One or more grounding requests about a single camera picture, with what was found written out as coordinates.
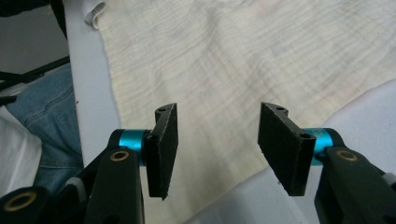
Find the blue jeans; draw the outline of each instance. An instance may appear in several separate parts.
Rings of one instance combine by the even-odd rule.
[[[58,193],[68,178],[83,169],[70,64],[40,78],[7,109],[41,139],[42,155],[34,185]]]

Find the wrinkled cloth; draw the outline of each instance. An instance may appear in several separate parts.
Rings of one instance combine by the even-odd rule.
[[[105,10],[106,3],[104,0],[84,0],[82,2],[81,12],[87,25],[97,29],[97,17]]]
[[[107,1],[98,26],[122,127],[153,127],[152,111],[177,103],[164,202],[142,170],[147,223],[181,223],[267,166],[260,102],[317,127],[395,78],[395,11],[394,1]]]

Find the teal metal joint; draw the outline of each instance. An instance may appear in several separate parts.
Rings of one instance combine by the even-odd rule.
[[[304,131],[314,135],[317,138],[314,148],[314,158],[311,161],[311,165],[321,165],[322,163],[321,161],[317,160],[317,157],[324,153],[326,147],[333,146],[332,137],[325,129],[322,128],[304,129]]]
[[[145,165],[143,158],[143,136],[145,133],[146,130],[143,129],[124,130],[119,142],[120,147],[128,147],[136,152],[139,166]]]

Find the white table surface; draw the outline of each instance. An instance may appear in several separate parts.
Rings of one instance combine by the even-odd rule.
[[[64,0],[82,157],[88,165],[120,127],[99,31],[84,22],[82,1]]]
[[[120,119],[100,33],[85,24],[81,3],[64,0],[78,126],[87,165],[106,147],[110,134],[120,127]],[[396,81],[386,83],[343,107],[323,127],[334,128],[348,147],[384,171],[396,173],[395,95]],[[266,169],[235,187],[188,223],[318,223],[313,200],[320,172],[320,167],[311,169],[305,197],[290,198],[277,184],[272,170]]]

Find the white cloth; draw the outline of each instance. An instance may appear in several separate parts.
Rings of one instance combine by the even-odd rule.
[[[0,107],[0,197],[35,181],[41,158],[41,140]]]
[[[106,3],[104,0],[83,0],[81,12],[84,21],[92,28],[98,28],[97,17],[105,10]]]
[[[176,102],[179,147],[147,223],[180,223],[266,167],[260,102],[316,127],[396,77],[396,2],[111,0],[98,25],[123,128]]]

